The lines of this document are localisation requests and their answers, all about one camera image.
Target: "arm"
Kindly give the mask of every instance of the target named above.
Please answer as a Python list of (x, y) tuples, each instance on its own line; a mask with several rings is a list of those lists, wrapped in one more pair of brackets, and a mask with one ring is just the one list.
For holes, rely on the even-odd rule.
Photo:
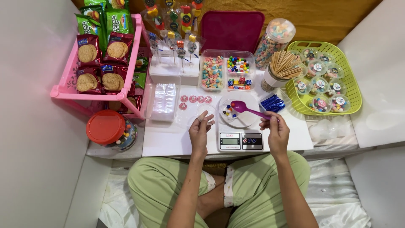
[(207, 122), (214, 117), (213, 115), (205, 117), (207, 113), (205, 111), (201, 114), (201, 123), (198, 118), (195, 119), (188, 131), (192, 146), (191, 159), (179, 197), (177, 197), (170, 214), (167, 228), (194, 227), (201, 172), (207, 155), (207, 131), (211, 129), (211, 126), (207, 127)]
[(266, 115), (270, 115), (271, 120), (268, 121), (262, 118), (262, 123), (259, 125), (262, 127), (262, 130), (270, 128), (268, 142), (271, 154), (277, 165), (281, 199), (283, 200), (287, 225), (291, 228), (318, 227), (315, 216), (298, 187), (290, 161), (288, 160), (287, 144), (290, 129), (279, 114), (267, 112)]

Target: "red jar lid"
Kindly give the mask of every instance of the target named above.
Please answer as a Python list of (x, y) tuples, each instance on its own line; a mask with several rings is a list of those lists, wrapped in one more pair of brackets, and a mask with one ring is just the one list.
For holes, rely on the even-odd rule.
[(103, 110), (95, 113), (86, 126), (87, 137), (101, 145), (117, 141), (124, 133), (124, 130), (124, 117), (113, 110)]

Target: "person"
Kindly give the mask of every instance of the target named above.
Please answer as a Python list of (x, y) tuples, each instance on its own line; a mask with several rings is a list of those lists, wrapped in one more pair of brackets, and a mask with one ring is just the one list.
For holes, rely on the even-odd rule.
[(270, 154), (240, 160), (225, 176), (202, 171), (207, 155), (207, 111), (189, 129), (189, 164), (165, 157), (139, 159), (128, 174), (128, 185), (145, 228), (207, 228), (204, 219), (224, 207), (237, 207), (229, 228), (314, 228), (317, 221), (305, 201), (310, 168), (287, 151), (290, 129), (284, 119), (266, 112), (261, 130), (270, 128)]

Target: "green snack package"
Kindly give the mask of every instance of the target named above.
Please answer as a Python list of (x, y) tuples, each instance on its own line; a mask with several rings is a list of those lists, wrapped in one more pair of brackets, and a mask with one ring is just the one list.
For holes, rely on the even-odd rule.
[(75, 13), (75, 15), (76, 15), (76, 20), (77, 20), (77, 26), (79, 28), (79, 34), (80, 35), (83, 35), (83, 34), (98, 35), (98, 39), (100, 42), (100, 48), (101, 48), (101, 50), (106, 51), (107, 44), (106, 44), (106, 39), (104, 37), (104, 32), (102, 30), (101, 24), (88, 16), (76, 14), (76, 13)]
[(126, 9), (129, 10), (129, 0), (105, 0), (109, 9)]
[(105, 43), (108, 44), (107, 40), (107, 20), (105, 17), (104, 9), (101, 5), (95, 6), (84, 6), (79, 9), (82, 15), (91, 17), (93, 20), (101, 24), (102, 31), (104, 32), (103, 36)]
[(135, 62), (136, 71), (146, 71), (148, 68), (148, 59), (146, 57), (137, 57)]
[(132, 81), (135, 82), (135, 88), (145, 88), (146, 73), (134, 72)]
[(106, 7), (106, 1), (108, 0), (84, 0), (85, 6), (96, 6), (100, 5), (103, 9)]
[(134, 34), (132, 18), (128, 10), (125, 9), (107, 9), (107, 40), (110, 40), (111, 32)]

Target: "gold fabric backdrop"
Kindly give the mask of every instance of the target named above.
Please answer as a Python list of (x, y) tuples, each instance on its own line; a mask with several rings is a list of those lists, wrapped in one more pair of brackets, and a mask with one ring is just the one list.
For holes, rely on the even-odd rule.
[[(146, 9), (142, 0), (129, 1), (131, 13)], [(72, 2), (77, 8), (84, 6), (83, 0)], [(163, 0), (156, 2), (163, 6)], [(380, 2), (382, 0), (205, 0), (198, 20), (201, 20), (204, 12), (210, 10), (260, 11), (265, 16), (262, 35), (272, 19), (282, 17), (290, 20), (296, 27), (292, 41), (325, 41), (336, 45)], [(149, 23), (144, 23), (147, 30), (155, 31)]]

